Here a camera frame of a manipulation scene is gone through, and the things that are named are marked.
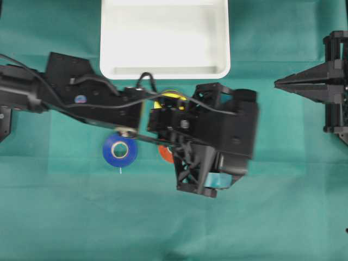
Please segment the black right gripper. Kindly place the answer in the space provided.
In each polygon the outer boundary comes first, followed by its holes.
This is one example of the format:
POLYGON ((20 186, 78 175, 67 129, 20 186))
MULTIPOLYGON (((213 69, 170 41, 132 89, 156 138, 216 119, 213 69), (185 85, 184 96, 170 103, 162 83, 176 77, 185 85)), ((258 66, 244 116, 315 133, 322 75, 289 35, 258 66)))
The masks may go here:
POLYGON ((291 74, 274 82, 275 88, 297 94, 309 100, 325 105, 326 133, 334 134, 343 143, 347 143, 347 31, 333 31, 324 37, 325 63, 307 70, 291 74), (334 74, 328 80, 329 68, 334 74), (338 94, 338 102, 330 102, 328 86, 338 94))

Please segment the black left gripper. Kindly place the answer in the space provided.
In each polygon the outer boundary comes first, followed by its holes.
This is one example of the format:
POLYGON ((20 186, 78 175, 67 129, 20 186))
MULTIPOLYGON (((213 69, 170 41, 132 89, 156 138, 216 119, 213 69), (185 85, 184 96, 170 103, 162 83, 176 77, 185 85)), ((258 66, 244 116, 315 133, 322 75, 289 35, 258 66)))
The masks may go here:
POLYGON ((215 198, 247 174, 258 122, 257 93, 196 86, 185 110, 152 109, 148 131, 170 148, 178 191, 215 198))

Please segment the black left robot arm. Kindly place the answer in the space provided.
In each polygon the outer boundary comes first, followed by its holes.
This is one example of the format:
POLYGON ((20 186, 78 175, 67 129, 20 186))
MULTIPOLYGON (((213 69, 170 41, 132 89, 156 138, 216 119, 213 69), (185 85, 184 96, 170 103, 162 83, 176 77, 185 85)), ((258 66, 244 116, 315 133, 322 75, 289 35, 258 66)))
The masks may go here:
POLYGON ((216 197, 211 174, 235 183, 247 173, 258 122, 257 93, 220 83, 199 84, 187 96, 159 92, 152 74, 145 89, 118 90, 87 59, 50 53, 44 72, 9 58, 1 66, 1 113, 55 110, 87 125, 115 130, 121 139, 168 147, 179 191, 216 197))

